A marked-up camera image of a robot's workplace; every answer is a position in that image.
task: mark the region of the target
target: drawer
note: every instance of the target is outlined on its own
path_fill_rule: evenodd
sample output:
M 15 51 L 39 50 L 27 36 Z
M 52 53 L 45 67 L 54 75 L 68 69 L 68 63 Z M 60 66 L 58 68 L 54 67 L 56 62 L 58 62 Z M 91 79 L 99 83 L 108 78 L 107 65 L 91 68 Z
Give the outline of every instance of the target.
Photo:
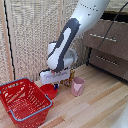
M 128 80 L 128 61 L 98 51 L 89 61 L 112 74 Z
M 84 44 L 97 49 L 112 21 L 100 20 L 84 34 Z M 128 60 L 128 24 L 115 22 L 99 49 L 105 53 Z

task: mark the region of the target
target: wooden cabinet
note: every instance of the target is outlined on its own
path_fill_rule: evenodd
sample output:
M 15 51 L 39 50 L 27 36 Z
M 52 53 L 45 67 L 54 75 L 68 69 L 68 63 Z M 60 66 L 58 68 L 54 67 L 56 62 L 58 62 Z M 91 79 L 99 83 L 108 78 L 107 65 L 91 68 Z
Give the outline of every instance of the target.
M 85 33 L 84 44 L 98 48 L 112 21 L 100 20 Z M 99 51 L 90 59 L 91 64 L 128 80 L 128 23 L 115 22 Z

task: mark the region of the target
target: beige floor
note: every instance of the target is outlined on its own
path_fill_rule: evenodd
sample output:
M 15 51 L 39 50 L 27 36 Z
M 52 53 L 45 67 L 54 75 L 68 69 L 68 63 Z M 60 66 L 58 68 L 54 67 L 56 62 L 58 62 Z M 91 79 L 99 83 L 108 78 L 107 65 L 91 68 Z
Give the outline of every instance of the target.
M 91 66 L 75 70 L 75 76 L 85 79 L 84 92 L 79 97 L 70 87 L 60 85 L 53 107 L 39 128 L 110 128 L 126 102 L 128 86 Z M 15 128 L 0 102 L 0 128 Z

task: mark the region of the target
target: basket grid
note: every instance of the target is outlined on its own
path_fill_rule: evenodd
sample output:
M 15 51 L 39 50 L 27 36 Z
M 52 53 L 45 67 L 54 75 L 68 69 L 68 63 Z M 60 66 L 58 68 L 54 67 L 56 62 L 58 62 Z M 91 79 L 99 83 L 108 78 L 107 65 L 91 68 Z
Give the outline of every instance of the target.
M 0 85 L 0 99 L 18 128 L 37 128 L 52 107 L 52 101 L 26 78 Z

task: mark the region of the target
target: pink object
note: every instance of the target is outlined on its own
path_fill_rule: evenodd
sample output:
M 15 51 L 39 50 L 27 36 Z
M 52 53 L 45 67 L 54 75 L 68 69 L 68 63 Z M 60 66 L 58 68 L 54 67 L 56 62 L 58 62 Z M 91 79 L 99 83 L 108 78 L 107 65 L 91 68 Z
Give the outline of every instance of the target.
M 80 96 L 84 90 L 85 80 L 80 77 L 74 77 L 72 79 L 71 93 L 74 96 Z

